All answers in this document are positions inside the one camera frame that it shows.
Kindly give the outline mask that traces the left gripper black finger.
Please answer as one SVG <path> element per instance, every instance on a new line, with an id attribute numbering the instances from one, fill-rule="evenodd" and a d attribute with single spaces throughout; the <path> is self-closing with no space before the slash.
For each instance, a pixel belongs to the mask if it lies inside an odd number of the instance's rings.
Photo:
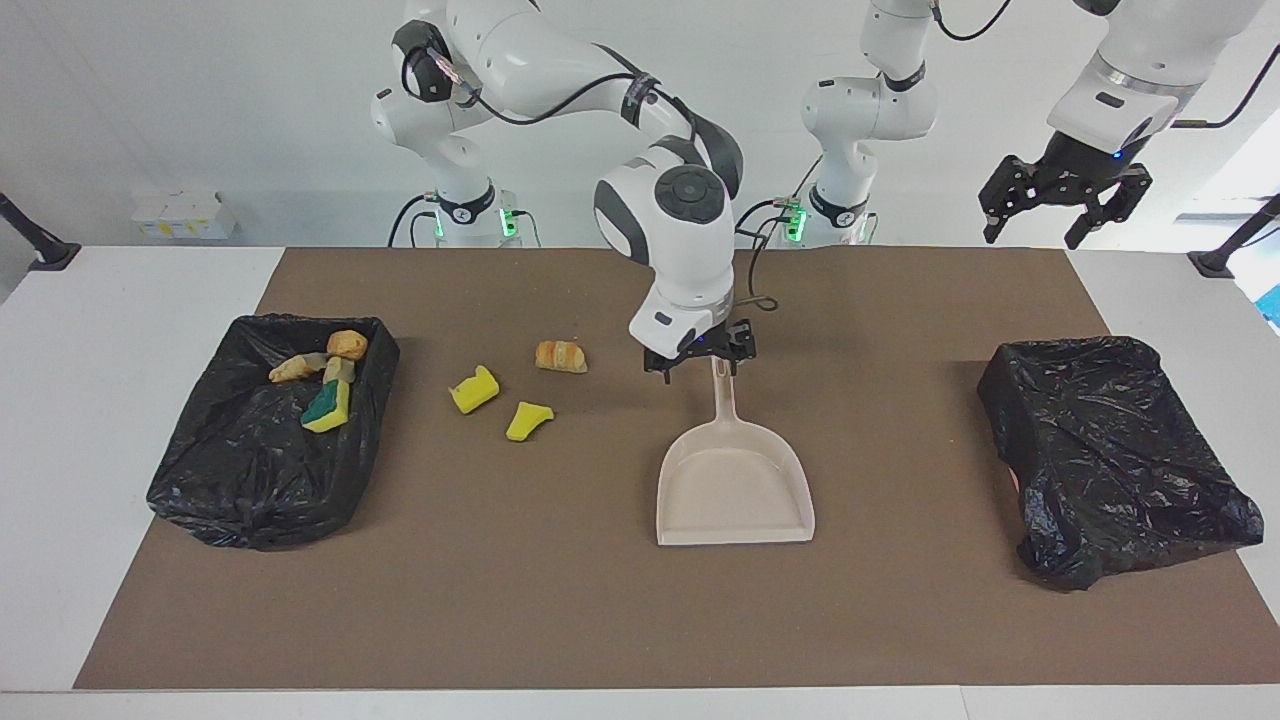
<path id="1" fill-rule="evenodd" d="M 1039 205 L 1036 184 L 1037 164 L 1007 155 L 996 167 L 978 193 L 978 202 L 986 218 L 983 237 L 996 243 L 1009 220 Z"/>
<path id="2" fill-rule="evenodd" d="M 1064 236 L 1066 247 L 1076 250 L 1089 233 L 1111 223 L 1124 223 L 1135 211 L 1152 182 L 1144 165 L 1133 165 L 1117 177 L 1114 193 L 1103 202 L 1102 191 L 1091 181 L 1071 179 L 1066 186 L 1069 205 L 1082 205 L 1084 210 Z"/>

